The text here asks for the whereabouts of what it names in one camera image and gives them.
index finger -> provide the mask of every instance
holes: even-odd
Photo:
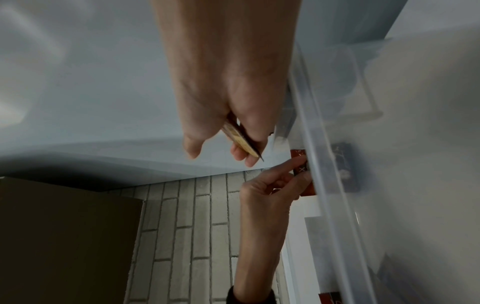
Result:
[[[301,165],[305,164],[307,161],[307,156],[297,156],[294,158],[289,159],[288,161],[284,162],[283,164],[277,165],[269,170],[263,171],[257,177],[257,179],[267,185],[270,185],[277,180],[279,180],[282,175],[292,171],[293,169],[300,167]]]

transparent plastic drawer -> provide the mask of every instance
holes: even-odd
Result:
[[[477,303],[480,26],[296,48],[289,85],[343,300]]]

grout line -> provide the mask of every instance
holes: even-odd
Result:
[[[162,189],[162,192],[161,192],[161,196],[163,198],[164,196],[164,193],[165,193],[165,185],[166,183],[163,183],[163,189]],[[157,252],[157,243],[158,243],[158,240],[159,240],[159,225],[160,225],[160,217],[162,215],[162,207],[163,207],[163,203],[160,203],[160,211],[158,212],[158,224],[156,226],[156,235],[155,235],[155,246],[154,246],[154,250],[153,250],[153,263],[151,264],[151,272],[150,272],[150,281],[148,282],[148,293],[147,293],[147,302],[148,300],[150,299],[150,286],[152,285],[152,277],[154,275],[154,265],[155,265],[155,254]]]
[[[176,210],[175,210],[175,227],[173,229],[173,244],[171,248],[171,263],[170,263],[170,276],[168,278],[168,292],[167,292],[167,302],[170,303],[170,287],[172,285],[172,272],[174,270],[174,253],[175,253],[175,241],[177,240],[177,216],[179,214],[179,197],[180,197],[180,182],[178,182],[178,193],[176,199]]]
[[[226,176],[226,218],[227,218],[227,227],[228,227],[228,264],[230,267],[230,286],[232,286],[233,275],[232,275],[232,240],[230,237],[230,203],[229,203],[229,175]]]
[[[150,194],[150,185],[148,186],[148,190],[146,192],[146,196],[148,198]],[[138,262],[138,257],[139,257],[139,251],[140,251],[140,240],[142,238],[142,228],[144,226],[144,222],[145,222],[145,213],[147,212],[147,200],[143,201],[142,203],[142,211],[140,213],[140,223],[138,224],[138,228],[140,230],[140,235],[138,235],[138,247],[136,249],[136,252],[135,252],[135,262],[133,262],[133,269],[131,270],[131,284],[130,284],[130,288],[128,289],[128,296],[127,296],[127,300],[130,300],[130,295],[132,293],[132,286],[134,285],[134,274],[135,274],[135,268],[137,267],[137,262]]]
[[[210,175],[210,295],[209,300],[210,304],[212,304],[212,176]]]
[[[194,267],[194,234],[195,234],[195,211],[197,209],[197,179],[193,180],[193,213],[191,219],[191,246],[190,246],[190,280],[188,283],[188,302],[192,300],[192,271]]]
[[[154,258],[154,262],[169,262],[171,261],[168,257],[167,258]]]

black sleeve cuff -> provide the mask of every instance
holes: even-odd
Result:
[[[226,297],[226,304],[243,304],[242,302],[238,301],[234,296],[234,287],[232,286],[228,291],[228,295]],[[277,304],[277,300],[275,299],[274,291],[270,291],[270,294],[263,302],[258,302],[256,304]]]

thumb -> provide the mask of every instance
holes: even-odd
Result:
[[[204,140],[192,138],[187,134],[183,135],[183,148],[191,159],[195,159],[200,155],[203,144]]]
[[[305,189],[312,182],[312,175],[310,172],[302,172],[301,174],[295,176],[288,182],[285,187],[282,188],[275,195],[280,196],[282,199],[286,199],[288,204],[291,204],[297,197],[305,191]]]

